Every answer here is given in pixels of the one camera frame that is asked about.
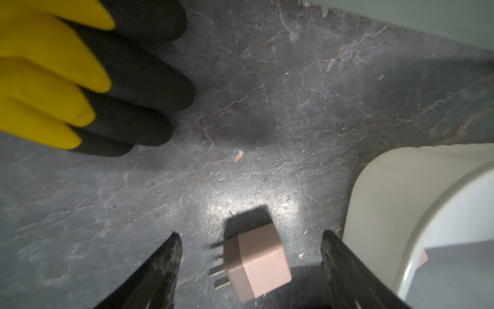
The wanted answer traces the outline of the white rectangular tray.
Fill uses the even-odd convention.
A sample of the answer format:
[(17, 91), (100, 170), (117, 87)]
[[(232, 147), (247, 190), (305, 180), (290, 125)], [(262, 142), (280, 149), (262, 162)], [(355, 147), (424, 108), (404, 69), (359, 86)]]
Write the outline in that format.
[(343, 242), (399, 298), (422, 250), (493, 239), (493, 145), (397, 148), (352, 189)]

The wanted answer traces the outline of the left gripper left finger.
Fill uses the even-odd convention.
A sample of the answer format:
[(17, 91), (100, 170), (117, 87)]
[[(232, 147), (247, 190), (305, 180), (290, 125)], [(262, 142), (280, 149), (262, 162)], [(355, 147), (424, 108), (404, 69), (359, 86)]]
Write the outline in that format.
[(97, 308), (173, 308), (183, 247), (171, 236)]

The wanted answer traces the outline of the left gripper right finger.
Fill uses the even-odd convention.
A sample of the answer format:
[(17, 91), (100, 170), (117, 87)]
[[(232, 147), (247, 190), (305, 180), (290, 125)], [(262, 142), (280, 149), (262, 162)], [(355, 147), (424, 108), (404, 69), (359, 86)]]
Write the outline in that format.
[(331, 230), (321, 242), (331, 308), (408, 308)]

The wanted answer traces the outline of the pink plug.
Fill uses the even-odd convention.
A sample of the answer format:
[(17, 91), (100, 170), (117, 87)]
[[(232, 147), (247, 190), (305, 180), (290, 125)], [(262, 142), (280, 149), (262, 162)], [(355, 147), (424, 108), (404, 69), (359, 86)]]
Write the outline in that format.
[(223, 242), (223, 263), (209, 270), (216, 289), (231, 285), (240, 303), (247, 303), (292, 281), (286, 252), (273, 223), (248, 230)]
[(419, 269), (420, 267), (422, 267), (424, 264), (426, 264), (426, 262), (428, 261), (428, 255), (427, 255), (427, 252), (426, 250), (422, 250), (421, 252), (421, 255), (419, 257), (419, 260), (418, 260), (418, 263), (417, 263), (417, 269)]

